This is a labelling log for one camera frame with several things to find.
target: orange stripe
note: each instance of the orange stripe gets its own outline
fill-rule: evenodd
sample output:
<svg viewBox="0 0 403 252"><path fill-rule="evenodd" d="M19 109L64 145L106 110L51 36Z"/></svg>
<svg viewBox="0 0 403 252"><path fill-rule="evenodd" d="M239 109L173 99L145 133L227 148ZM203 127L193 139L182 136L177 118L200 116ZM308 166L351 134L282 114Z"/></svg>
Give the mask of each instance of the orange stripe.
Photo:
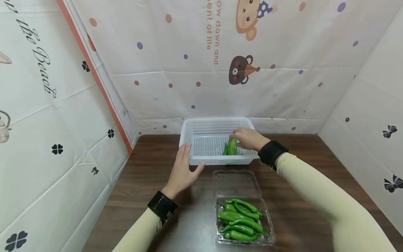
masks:
<svg viewBox="0 0 403 252"><path fill-rule="evenodd" d="M73 33L73 36L74 36L74 38L75 38L75 40L76 40L76 42L78 44L78 47L81 50L81 53L83 54L85 60L87 61L89 69L91 70L92 77L94 78L94 80L97 83L99 89L101 90L102 95L105 98L105 101L106 101L106 103L107 103L107 105L109 107L110 113L112 114L113 120L115 121L116 126L118 127L118 130L120 132L120 135L122 136L123 142L126 145L127 152L130 155L131 152L133 151L133 149L131 148L130 140L127 138L125 130L123 129L123 126L120 123L118 117L116 116L115 110L113 109L113 106L110 103L110 100L109 100L108 96L106 95L106 91L104 89L104 86L102 85L101 80L99 79L99 77L98 77L98 75L96 73L95 67L92 64L91 59L90 59L87 51L85 50L85 46L84 46L84 44L83 44L83 42L82 42L82 40L80 38L80 35L79 35L75 25L74 25L73 20L71 19L69 11L67 10L67 7L64 4L63 0L56 0L56 2L58 4L60 10L62 11L62 14L63 14L64 18L66 19L66 22L69 25L71 32Z"/></svg>

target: black wristband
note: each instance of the black wristband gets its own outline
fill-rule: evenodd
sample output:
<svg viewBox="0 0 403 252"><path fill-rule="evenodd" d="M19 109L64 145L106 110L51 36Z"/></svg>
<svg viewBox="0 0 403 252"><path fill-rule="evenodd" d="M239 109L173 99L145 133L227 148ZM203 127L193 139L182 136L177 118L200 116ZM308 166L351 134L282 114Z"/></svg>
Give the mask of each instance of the black wristband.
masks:
<svg viewBox="0 0 403 252"><path fill-rule="evenodd" d="M273 170L276 171L277 167L274 166L274 162L284 152L288 152L288 149L279 144L277 141L270 141L263 146L263 148L258 152L258 155L263 163L272 167Z"/></svg>
<svg viewBox="0 0 403 252"><path fill-rule="evenodd" d="M147 206L160 218L162 224L178 209L178 205L176 205L173 200L166 197L161 191L158 191L154 195Z"/></svg>

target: wooden table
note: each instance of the wooden table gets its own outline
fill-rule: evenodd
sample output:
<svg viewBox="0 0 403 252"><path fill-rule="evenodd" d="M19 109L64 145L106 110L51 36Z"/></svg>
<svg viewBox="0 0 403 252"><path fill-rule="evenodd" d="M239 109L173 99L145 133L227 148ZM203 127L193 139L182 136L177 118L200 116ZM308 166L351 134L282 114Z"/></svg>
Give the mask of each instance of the wooden table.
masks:
<svg viewBox="0 0 403 252"><path fill-rule="evenodd" d="M269 135L311 164L362 204L381 225L397 251L403 237L316 135ZM167 183L178 149L177 135L142 136L109 197L83 251L110 252ZM257 177L274 225L274 247L228 246L216 243L213 171L249 169ZM238 252L333 251L328 224L268 166L206 166L196 183L180 195L180 209L164 225L149 251Z"/></svg>

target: right hand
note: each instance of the right hand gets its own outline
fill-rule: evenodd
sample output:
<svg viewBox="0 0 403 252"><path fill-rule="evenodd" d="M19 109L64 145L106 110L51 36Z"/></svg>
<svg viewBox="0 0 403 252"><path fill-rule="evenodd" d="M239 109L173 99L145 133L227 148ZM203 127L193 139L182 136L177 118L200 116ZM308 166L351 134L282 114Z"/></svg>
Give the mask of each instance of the right hand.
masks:
<svg viewBox="0 0 403 252"><path fill-rule="evenodd" d="M229 140L237 139L239 143L237 146L242 149L260 151L270 139L260 135L254 129L238 128L234 129L233 133L229 136Z"/></svg>

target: clear plastic container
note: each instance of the clear plastic container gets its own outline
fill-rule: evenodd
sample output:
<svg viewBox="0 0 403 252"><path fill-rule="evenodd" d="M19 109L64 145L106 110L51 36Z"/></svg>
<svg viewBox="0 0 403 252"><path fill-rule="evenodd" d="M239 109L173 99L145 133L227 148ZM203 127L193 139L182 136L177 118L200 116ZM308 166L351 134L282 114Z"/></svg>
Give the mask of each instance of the clear plastic container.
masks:
<svg viewBox="0 0 403 252"><path fill-rule="evenodd" d="M179 146L192 144L189 164L198 165L248 165L259 158L256 151L237 148L237 154L222 156L225 143L234 129L255 129L246 117L190 118L183 122Z"/></svg>
<svg viewBox="0 0 403 252"><path fill-rule="evenodd" d="M221 244L232 245L255 245L255 246L274 246L276 235L274 234L273 224L270 219L267 205L262 198L262 192L256 181L255 174L251 171L214 171L214 209L216 239ZM263 231L267 236L260 235L256 241L245 242L228 240L219 230L223 223L217 218L217 214L224 210L225 200L238 198L249 202L261 210L263 217L258 221L263 226Z"/></svg>

